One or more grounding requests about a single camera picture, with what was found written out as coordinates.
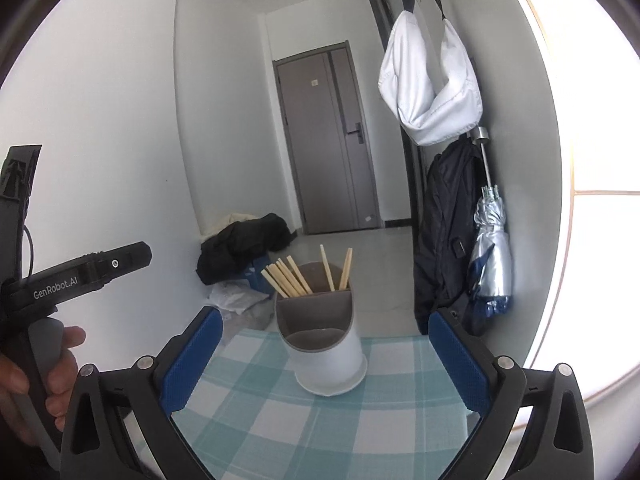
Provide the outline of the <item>person's left hand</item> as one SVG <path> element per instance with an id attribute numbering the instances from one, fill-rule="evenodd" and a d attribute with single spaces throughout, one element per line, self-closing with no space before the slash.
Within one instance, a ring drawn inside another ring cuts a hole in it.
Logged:
<path id="1" fill-rule="evenodd" d="M 46 400 L 48 413 L 54 417 L 55 427 L 62 431 L 70 397 L 76 382 L 78 365 L 72 349 L 86 340 L 86 332 L 79 326 L 67 326 L 63 330 L 61 356 L 47 377 L 49 396 Z M 28 393 L 29 381 L 26 374 L 6 356 L 1 356 L 1 418 L 6 422 L 18 440 L 28 446 L 37 446 L 32 430 L 13 400 L 13 396 Z"/>

